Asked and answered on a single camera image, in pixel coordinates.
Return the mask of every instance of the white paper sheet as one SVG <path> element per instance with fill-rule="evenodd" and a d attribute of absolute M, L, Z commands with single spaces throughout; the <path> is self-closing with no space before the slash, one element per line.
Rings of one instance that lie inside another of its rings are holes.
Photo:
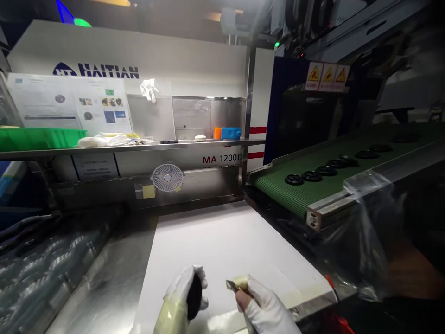
<path fill-rule="evenodd" d="M 118 177 L 113 153 L 73 155 L 79 180 Z"/>
<path fill-rule="evenodd" d="M 205 333 L 208 319 L 237 309 L 225 280 L 239 275 L 251 274 L 278 296 L 298 295 L 314 285 L 312 297 L 331 291 L 324 277 L 244 201 L 163 216 L 135 317 L 141 333 L 153 333 L 165 291 L 190 264 L 202 264 L 209 283 L 203 292 L 209 308 L 191 322 L 190 333 Z"/>
<path fill-rule="evenodd" d="M 8 88 L 27 128 L 132 132 L 122 79 L 10 73 Z"/>

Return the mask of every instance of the white glove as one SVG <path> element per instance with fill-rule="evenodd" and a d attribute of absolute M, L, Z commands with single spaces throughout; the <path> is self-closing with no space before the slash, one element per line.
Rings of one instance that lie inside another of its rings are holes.
<path fill-rule="evenodd" d="M 189 325 L 187 319 L 187 295 L 195 273 L 201 279 L 203 289 L 207 287 L 202 266 L 191 265 L 180 271 L 167 289 L 164 304 L 154 327 L 154 334 L 185 334 Z M 203 296 L 200 309 L 206 309 L 209 300 Z"/>
<path fill-rule="evenodd" d="M 156 103 L 156 96 L 153 91 L 159 93 L 159 90 L 154 86 L 155 84 L 154 79 L 150 79 L 142 81 L 142 84 L 140 85 L 141 94 L 145 96 L 148 101 L 152 101 L 153 103 Z"/>
<path fill-rule="evenodd" d="M 258 334 L 301 334 L 290 312 L 272 290 L 250 276 L 247 284 L 258 303 L 242 291 L 236 293 L 236 302 Z"/>

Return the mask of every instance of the green conveyor belt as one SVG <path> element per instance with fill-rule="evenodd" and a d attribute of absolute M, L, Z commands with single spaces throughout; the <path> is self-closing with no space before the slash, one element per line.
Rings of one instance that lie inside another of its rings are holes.
<path fill-rule="evenodd" d="M 401 132 L 418 132 L 421 138 L 415 143 L 392 143 L 391 138 Z M 332 146 L 254 173 L 250 177 L 250 183 L 286 209 L 304 217 L 308 205 L 341 191 L 345 179 L 435 142 L 444 135 L 445 123 L 378 124 L 364 131 L 359 137 L 345 137 L 343 141 Z M 394 150 L 379 153 L 380 158 L 377 159 L 357 159 L 359 166 L 338 169 L 338 175 L 325 176 L 321 182 L 305 181 L 300 186 L 291 186 L 284 182 L 289 174 L 302 175 L 304 172 L 313 171 L 319 166 L 324 166 L 328 160 L 338 158 L 340 154 L 354 157 L 354 153 L 373 144 L 389 144 Z"/>

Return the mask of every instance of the red stripe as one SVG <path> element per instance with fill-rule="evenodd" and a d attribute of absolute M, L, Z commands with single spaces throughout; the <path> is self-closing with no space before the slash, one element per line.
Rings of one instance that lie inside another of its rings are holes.
<path fill-rule="evenodd" d="M 247 154 L 248 159 L 264 158 L 264 152 L 252 152 Z"/>
<path fill-rule="evenodd" d="M 252 127 L 250 128 L 250 134 L 254 135 L 257 133 L 266 133 L 267 132 L 267 127 Z"/>

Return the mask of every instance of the blue light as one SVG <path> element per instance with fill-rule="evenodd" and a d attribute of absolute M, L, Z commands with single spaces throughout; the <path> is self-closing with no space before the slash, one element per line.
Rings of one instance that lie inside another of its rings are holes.
<path fill-rule="evenodd" d="M 59 0 L 56 0 L 57 8 L 59 10 L 60 19 L 62 23 L 65 24 L 74 24 L 74 16 L 70 13 L 70 11 L 65 7 L 65 5 L 60 2 Z"/>

